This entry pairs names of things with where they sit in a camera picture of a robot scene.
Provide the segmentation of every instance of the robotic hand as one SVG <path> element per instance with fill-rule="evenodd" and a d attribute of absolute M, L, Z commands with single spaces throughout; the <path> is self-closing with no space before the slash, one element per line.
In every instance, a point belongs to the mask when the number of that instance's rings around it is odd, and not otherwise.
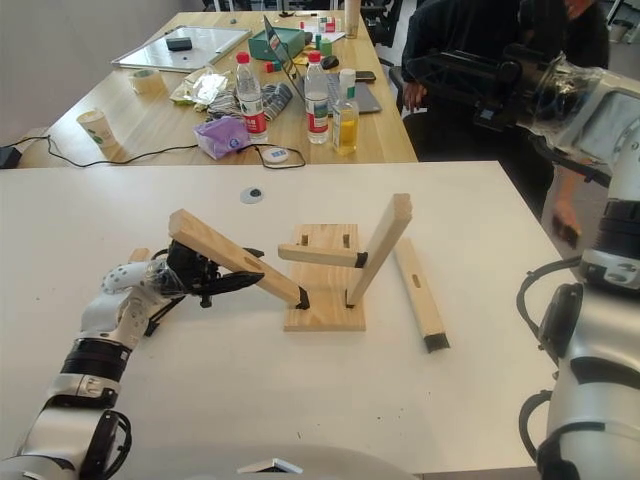
<path fill-rule="evenodd" d="M 159 253 L 167 253 L 166 258 L 122 265 L 104 277 L 99 296 L 82 315 L 81 331 L 44 407 L 16 456 L 0 462 L 1 478 L 113 476 L 124 463 L 132 438 L 129 420 L 112 408 L 140 338 L 151 335 L 159 318 L 185 295 L 199 296 L 200 305 L 209 307 L 212 295 L 248 287 L 264 276 L 251 272 L 222 276 L 216 263 L 175 241 Z M 124 441 L 107 465 L 119 429 Z"/>
<path fill-rule="evenodd" d="M 564 27 L 545 12 L 565 15 L 562 3 L 536 1 L 536 37 L 549 40 L 538 51 L 511 45 L 497 62 L 435 53 L 407 67 L 430 93 L 475 105 L 477 124 L 527 128 L 539 153 L 608 187 L 595 245 L 530 273 L 518 295 L 523 318 L 558 366 L 553 393 L 527 400 L 519 424 L 543 479 L 631 479 L 640 472 L 640 82 L 558 55 L 554 32 Z M 585 157 L 612 176 L 572 160 Z M 524 292 L 567 267 L 579 267 L 584 281 L 560 286 L 538 326 Z M 527 420 L 545 401 L 547 439 L 536 449 Z"/>

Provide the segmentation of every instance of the plastic water bottle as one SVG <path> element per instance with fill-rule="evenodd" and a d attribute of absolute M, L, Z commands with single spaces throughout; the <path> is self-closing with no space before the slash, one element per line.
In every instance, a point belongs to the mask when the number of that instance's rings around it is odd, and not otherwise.
<path fill-rule="evenodd" d="M 329 137 L 329 84 L 320 66 L 320 52 L 309 53 L 304 82 L 307 106 L 307 136 L 311 143 L 324 143 Z"/>
<path fill-rule="evenodd" d="M 251 69 L 247 52 L 239 52 L 236 60 L 236 91 L 249 137 L 252 143 L 267 143 L 267 119 L 262 108 L 260 81 Z"/>

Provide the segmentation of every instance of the laptop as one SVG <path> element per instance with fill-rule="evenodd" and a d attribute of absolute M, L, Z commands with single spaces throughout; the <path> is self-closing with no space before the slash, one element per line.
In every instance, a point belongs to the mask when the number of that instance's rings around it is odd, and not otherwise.
<path fill-rule="evenodd" d="M 267 35 L 267 42 L 273 51 L 273 54 L 282 65 L 282 70 L 289 78 L 293 85 L 293 89 L 298 93 L 300 98 L 304 100 L 304 75 L 300 73 L 293 59 L 289 55 L 289 51 L 280 41 L 280 37 L 271 25 L 271 22 L 264 17 L 264 30 Z M 329 84 L 329 115 L 332 115 L 333 105 L 340 98 L 340 75 L 338 73 L 327 73 L 327 83 Z M 356 102 L 360 113 L 374 113 L 382 110 L 382 107 L 373 96 L 369 87 L 362 82 L 356 82 Z"/>

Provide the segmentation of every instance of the purple bag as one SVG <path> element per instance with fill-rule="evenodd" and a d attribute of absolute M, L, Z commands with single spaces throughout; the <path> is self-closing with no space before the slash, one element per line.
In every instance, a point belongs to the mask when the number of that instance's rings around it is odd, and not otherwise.
<path fill-rule="evenodd" d="M 222 117 L 193 128 L 198 146 L 214 160 L 251 144 L 244 122 L 233 117 Z"/>

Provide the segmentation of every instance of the wooden table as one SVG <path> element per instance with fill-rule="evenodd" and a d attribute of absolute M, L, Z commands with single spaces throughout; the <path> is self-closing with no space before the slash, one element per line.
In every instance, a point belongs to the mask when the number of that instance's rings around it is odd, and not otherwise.
<path fill-rule="evenodd" d="M 310 20 L 310 17 L 282 19 L 278 16 L 278 12 L 179 13 L 163 26 L 154 38 L 178 25 L 234 26 L 251 28 L 254 33 L 257 33 L 264 29 L 263 15 L 265 14 L 274 26 L 299 26 L 301 20 Z M 343 17 L 344 12 L 320 13 L 320 15 L 326 14 Z M 234 25 L 231 24 L 232 18 L 237 20 Z M 235 70 L 235 54 L 240 50 L 248 50 L 246 42 L 217 62 L 215 68 L 220 72 Z M 341 63 L 335 70 L 346 67 L 371 70 L 377 77 L 377 81 L 370 87 L 382 106 L 382 112 L 361 115 L 358 150 L 351 155 L 340 156 L 334 152 L 331 142 L 324 145 L 311 145 L 307 140 L 304 102 L 295 95 L 285 110 L 269 124 L 269 142 L 297 148 L 308 163 L 415 162 L 416 156 L 396 109 L 395 99 L 362 19 L 360 19 L 358 38 L 340 39 L 333 44 L 333 50 Z M 256 70 L 261 71 L 263 83 L 288 82 L 282 72 L 270 74 L 264 72 L 262 64 L 263 62 L 259 60 L 254 61 Z M 196 113 L 191 106 L 174 105 L 168 98 L 168 93 L 165 92 L 137 95 L 129 85 L 128 75 L 131 71 L 131 69 L 115 69 L 49 129 L 49 134 L 65 156 L 81 164 L 105 159 L 118 162 L 141 153 L 195 143 L 193 127 L 204 121 L 205 114 Z M 185 76 L 185 74 L 170 72 L 163 72 L 162 75 L 169 92 L 173 91 Z M 76 117 L 94 107 L 105 112 L 120 145 L 101 151 L 77 124 Z M 192 149 L 149 157 L 135 164 L 210 165 L 212 163 L 213 160 L 200 149 Z M 238 155 L 229 155 L 216 163 L 257 164 L 259 158 L 255 151 L 251 150 Z M 36 142 L 29 147 L 20 163 L 21 167 L 66 165 L 68 165 L 66 162 L 47 154 L 47 145 L 44 141 Z"/>
<path fill-rule="evenodd" d="M 241 203 L 251 186 L 264 199 Z M 288 273 L 277 245 L 296 224 L 357 223 L 366 245 L 397 192 L 411 194 L 406 235 L 451 348 L 427 353 L 394 255 L 365 294 L 366 332 L 284 332 L 285 303 L 258 287 L 216 296 L 210 309 L 186 299 L 122 378 L 117 409 L 134 442 L 120 478 L 217 473 L 206 462 L 219 446 L 248 445 L 355 449 L 411 473 L 531 465 L 518 412 L 553 387 L 555 366 L 515 296 L 528 270 L 559 257 L 496 162 L 3 172 L 0 458 L 41 408 L 102 276 L 135 247 L 166 247 L 171 212 L 186 208 Z M 532 318 L 572 281 L 565 271 L 536 283 Z M 545 417 L 531 419 L 536 442 Z"/>

